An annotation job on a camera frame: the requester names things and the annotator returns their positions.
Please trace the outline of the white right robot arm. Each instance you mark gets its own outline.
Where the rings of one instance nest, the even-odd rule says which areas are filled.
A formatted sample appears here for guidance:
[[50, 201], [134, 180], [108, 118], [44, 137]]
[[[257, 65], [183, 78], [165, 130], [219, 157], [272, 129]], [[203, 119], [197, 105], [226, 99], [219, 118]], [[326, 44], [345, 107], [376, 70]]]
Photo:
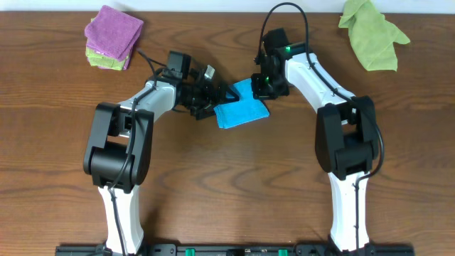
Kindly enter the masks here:
[[316, 112], [315, 153], [332, 193], [333, 253], [368, 255], [373, 247], [365, 226], [366, 186], [382, 149], [373, 101], [340, 86], [310, 47], [290, 43], [282, 28], [262, 33], [255, 63], [255, 99], [275, 100], [294, 86]]

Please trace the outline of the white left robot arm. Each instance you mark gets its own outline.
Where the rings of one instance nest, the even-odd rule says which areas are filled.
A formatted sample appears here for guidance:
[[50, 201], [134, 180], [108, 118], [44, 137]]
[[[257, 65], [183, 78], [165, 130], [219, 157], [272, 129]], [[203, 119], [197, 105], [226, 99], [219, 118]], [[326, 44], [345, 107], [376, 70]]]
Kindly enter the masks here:
[[191, 57], [171, 51], [153, 68], [144, 87], [119, 103], [101, 102], [83, 160], [105, 205], [107, 240], [95, 255], [138, 255], [144, 230], [139, 219], [139, 189], [151, 163], [154, 123], [176, 106], [197, 120], [215, 107], [239, 101], [237, 92], [215, 75], [215, 68], [191, 65]]

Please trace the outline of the blue microfiber cloth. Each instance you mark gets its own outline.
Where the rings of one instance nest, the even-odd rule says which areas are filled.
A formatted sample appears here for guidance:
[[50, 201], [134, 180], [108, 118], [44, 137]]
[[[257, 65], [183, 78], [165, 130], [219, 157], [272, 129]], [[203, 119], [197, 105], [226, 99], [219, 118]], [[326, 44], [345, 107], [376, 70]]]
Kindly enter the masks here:
[[230, 129], [269, 116], [269, 110], [264, 103], [253, 97], [250, 78], [235, 83], [231, 88], [240, 99], [214, 108], [219, 128]]

